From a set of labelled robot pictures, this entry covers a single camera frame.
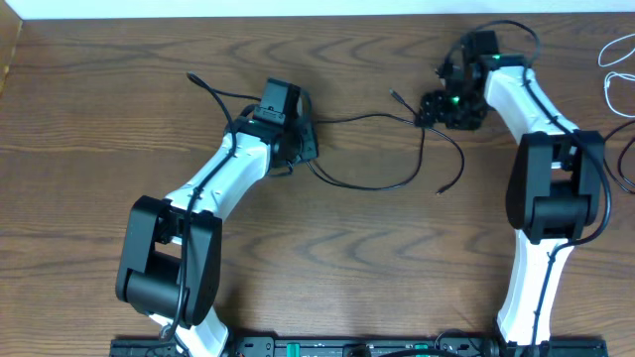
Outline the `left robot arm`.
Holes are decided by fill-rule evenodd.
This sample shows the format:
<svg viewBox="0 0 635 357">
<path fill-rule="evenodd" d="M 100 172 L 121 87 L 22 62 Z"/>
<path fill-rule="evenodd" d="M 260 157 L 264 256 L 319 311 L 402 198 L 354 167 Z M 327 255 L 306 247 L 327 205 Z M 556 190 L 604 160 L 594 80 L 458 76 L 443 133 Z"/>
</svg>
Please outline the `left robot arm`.
<svg viewBox="0 0 635 357">
<path fill-rule="evenodd" d="M 114 339 L 114 356 L 220 356 L 229 329 L 212 305 L 220 278 L 222 226 L 241 197 L 271 170 L 289 175 L 318 156 L 309 94 L 279 79 L 237 117 L 217 152 L 164 198 L 132 206 L 115 293 L 162 327 L 155 340 Z"/>
</svg>

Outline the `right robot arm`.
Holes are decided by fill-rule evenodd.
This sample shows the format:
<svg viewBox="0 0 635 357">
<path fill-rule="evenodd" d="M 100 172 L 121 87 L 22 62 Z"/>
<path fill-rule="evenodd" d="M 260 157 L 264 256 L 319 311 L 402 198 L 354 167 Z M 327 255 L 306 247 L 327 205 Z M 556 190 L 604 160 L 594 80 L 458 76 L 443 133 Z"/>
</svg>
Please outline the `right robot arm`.
<svg viewBox="0 0 635 357">
<path fill-rule="evenodd" d="M 437 70 L 444 87 L 423 95 L 416 126 L 476 130 L 494 110 L 517 144 L 505 195 L 514 263 L 495 332 L 478 353 L 563 354 L 563 343 L 552 339 L 551 313 L 564 266 L 575 247 L 603 232 L 611 213 L 604 140 L 562 115 L 537 81 L 537 56 L 502 53 L 490 25 L 462 35 L 451 51 L 461 61 L 445 56 Z"/>
</svg>

